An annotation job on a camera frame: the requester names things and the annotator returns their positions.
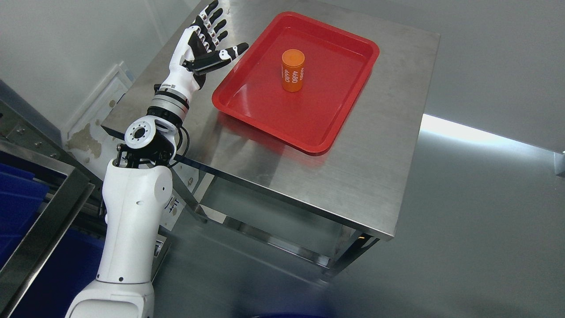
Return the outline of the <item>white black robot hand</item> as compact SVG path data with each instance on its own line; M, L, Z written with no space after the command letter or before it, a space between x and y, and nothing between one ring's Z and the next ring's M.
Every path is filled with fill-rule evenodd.
M228 36L224 30L227 20L223 9L214 0L201 10L182 32L168 65L169 75L156 94L173 94L187 103L194 92L205 83L206 75L227 66L249 48L246 42L220 49L220 42Z

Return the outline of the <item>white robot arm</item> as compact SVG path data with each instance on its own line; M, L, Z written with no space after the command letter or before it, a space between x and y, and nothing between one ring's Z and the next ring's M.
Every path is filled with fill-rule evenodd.
M67 318L151 318L151 271L161 215L171 197L175 135L191 93L161 85L147 114L129 125L109 161L102 194L105 244L96 278L75 296Z

